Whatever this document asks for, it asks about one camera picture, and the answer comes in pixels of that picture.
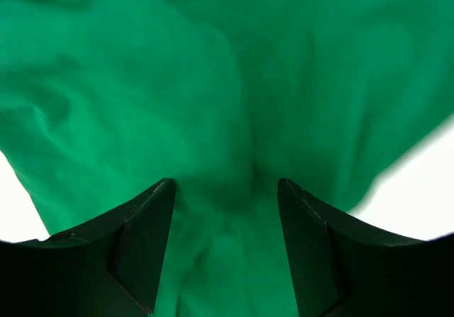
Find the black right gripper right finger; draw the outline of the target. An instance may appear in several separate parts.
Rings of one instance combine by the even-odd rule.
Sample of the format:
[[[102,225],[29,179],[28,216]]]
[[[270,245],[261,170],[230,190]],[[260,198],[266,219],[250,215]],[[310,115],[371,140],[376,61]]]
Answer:
[[[408,238],[288,179],[279,216],[300,316],[452,316],[453,236]]]

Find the green t shirt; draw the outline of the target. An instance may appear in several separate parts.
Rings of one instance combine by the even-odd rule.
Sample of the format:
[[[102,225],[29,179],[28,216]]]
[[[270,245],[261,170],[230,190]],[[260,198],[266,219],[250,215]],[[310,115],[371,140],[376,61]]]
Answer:
[[[278,180],[352,209],[452,113],[453,0],[1,0],[47,230],[178,184],[157,316],[295,316]]]

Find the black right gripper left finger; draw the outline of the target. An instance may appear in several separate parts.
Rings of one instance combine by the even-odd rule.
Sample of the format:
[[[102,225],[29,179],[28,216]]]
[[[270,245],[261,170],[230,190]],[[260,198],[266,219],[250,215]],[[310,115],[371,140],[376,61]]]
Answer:
[[[176,188],[134,199],[47,240],[1,243],[2,316],[149,316]]]

